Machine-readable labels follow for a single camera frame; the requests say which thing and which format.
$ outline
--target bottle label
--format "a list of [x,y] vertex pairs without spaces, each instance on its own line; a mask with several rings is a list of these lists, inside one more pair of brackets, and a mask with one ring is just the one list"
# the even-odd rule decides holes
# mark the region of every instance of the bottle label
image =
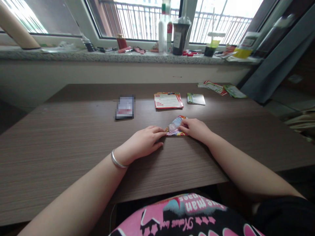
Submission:
[[257,37],[245,37],[241,43],[241,49],[251,50],[252,46],[255,44]]
[[179,48],[180,45],[181,32],[174,32],[174,44],[175,48]]
[[167,24],[167,33],[172,34],[173,31],[173,24],[170,22]]
[[167,47],[167,52],[171,52],[172,50],[172,31],[173,31],[173,24],[171,22],[169,22],[167,24],[167,44],[166,44],[166,47]]

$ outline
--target hand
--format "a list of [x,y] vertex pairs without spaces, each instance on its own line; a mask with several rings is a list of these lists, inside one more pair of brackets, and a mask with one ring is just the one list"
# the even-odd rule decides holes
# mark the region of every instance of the hand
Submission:
[[166,132],[161,127],[149,126],[137,131],[124,144],[116,148],[114,156],[116,160],[125,166],[134,160],[147,156],[163,146],[162,142],[156,143]]
[[178,128],[204,144],[209,140],[209,135],[212,133],[205,123],[197,119],[184,119]]

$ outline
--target phone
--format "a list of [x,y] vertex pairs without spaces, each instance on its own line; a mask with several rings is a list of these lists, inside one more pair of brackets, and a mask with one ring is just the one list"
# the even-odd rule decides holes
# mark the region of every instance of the phone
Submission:
[[120,97],[117,103],[115,119],[133,119],[134,118],[134,96]]

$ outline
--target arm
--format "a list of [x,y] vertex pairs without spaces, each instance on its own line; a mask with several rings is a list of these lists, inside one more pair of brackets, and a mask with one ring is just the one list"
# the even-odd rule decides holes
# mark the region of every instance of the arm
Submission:
[[[130,165],[135,159],[147,156],[163,145],[156,141],[166,133],[150,126],[136,132],[114,151],[116,160]],[[126,173],[107,155],[42,212],[19,235],[87,235],[103,213],[110,198]]]
[[183,120],[179,129],[207,145],[224,172],[252,201],[281,196],[303,197],[283,178],[213,133],[202,121]]

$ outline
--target bangle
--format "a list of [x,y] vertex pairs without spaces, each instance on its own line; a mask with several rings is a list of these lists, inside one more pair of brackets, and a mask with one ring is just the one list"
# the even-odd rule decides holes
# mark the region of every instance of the bangle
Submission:
[[124,166],[122,164],[120,164],[114,157],[114,151],[115,149],[112,150],[112,161],[114,162],[114,164],[120,168],[127,168],[128,166]]

